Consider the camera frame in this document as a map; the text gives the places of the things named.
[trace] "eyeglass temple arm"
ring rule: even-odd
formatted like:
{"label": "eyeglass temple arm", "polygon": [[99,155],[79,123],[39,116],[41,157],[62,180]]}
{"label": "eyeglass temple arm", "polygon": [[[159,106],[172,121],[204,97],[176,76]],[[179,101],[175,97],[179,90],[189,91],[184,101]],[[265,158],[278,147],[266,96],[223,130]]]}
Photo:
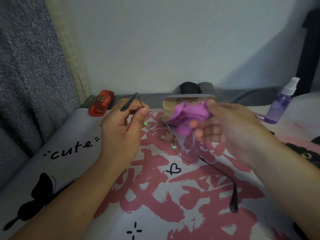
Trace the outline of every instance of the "eyeglass temple arm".
{"label": "eyeglass temple arm", "polygon": [[136,92],[136,93],[132,96],[132,98],[130,98],[129,101],[128,101],[125,105],[123,105],[123,107],[120,109],[120,111],[126,111],[126,110],[130,107],[132,101],[136,98],[137,94],[138,94],[138,93]]}
{"label": "eyeglass temple arm", "polygon": [[203,161],[206,164],[210,165],[215,170],[219,171],[220,173],[222,173],[223,175],[225,175],[226,177],[228,177],[229,179],[232,180],[232,182],[233,182],[233,192],[232,192],[229,208],[230,208],[230,211],[232,213],[237,213],[238,212],[238,190],[237,190],[237,183],[235,182],[235,180],[232,177],[230,177],[229,175],[227,175],[224,172],[222,172],[220,169],[216,168],[214,165],[212,165],[209,162],[207,162],[202,157],[199,157],[199,158],[200,158],[201,161]]}

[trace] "person's left hand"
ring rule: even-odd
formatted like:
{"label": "person's left hand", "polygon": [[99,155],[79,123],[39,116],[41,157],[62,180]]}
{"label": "person's left hand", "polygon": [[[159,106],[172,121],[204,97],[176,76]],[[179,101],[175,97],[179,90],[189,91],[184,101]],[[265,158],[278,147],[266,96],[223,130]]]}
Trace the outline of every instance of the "person's left hand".
{"label": "person's left hand", "polygon": [[[101,152],[98,160],[107,167],[122,173],[134,159],[140,147],[141,128],[149,107],[143,108],[134,100],[126,111],[120,109],[128,99],[121,99],[101,121]],[[129,115],[133,115],[127,126]]]}

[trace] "bottle cap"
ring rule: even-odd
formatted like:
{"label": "bottle cap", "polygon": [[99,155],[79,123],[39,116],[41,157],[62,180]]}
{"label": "bottle cap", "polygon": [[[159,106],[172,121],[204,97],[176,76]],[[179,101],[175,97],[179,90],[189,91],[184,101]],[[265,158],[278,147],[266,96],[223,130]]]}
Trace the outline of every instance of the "bottle cap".
{"label": "bottle cap", "polygon": [[300,78],[298,77],[291,78],[291,81],[282,89],[281,93],[288,96],[293,95],[297,89],[297,84],[299,80]]}

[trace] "hand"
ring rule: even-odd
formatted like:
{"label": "hand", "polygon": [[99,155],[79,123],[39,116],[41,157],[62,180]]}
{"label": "hand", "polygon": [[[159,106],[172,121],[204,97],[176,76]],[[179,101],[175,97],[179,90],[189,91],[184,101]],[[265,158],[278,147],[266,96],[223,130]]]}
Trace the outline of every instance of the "hand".
{"label": "hand", "polygon": [[192,128],[198,129],[196,139],[223,143],[232,156],[249,167],[252,168],[261,153],[282,146],[245,106],[209,100],[208,109],[213,117],[203,122],[190,122]]}
{"label": "hand", "polygon": [[[120,109],[128,99],[121,99],[101,121],[100,162],[122,173],[134,159],[140,147],[141,128],[149,107],[134,100],[126,111]],[[127,126],[129,115],[133,115]]]}

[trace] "purple liquid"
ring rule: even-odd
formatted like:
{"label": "purple liquid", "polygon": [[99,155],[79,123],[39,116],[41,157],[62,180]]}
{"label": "purple liquid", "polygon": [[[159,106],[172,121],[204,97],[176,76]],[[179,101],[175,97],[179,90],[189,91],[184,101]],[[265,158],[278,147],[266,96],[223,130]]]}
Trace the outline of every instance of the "purple liquid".
{"label": "purple liquid", "polygon": [[292,96],[278,93],[276,99],[271,104],[264,121],[268,124],[277,124],[291,101]]}

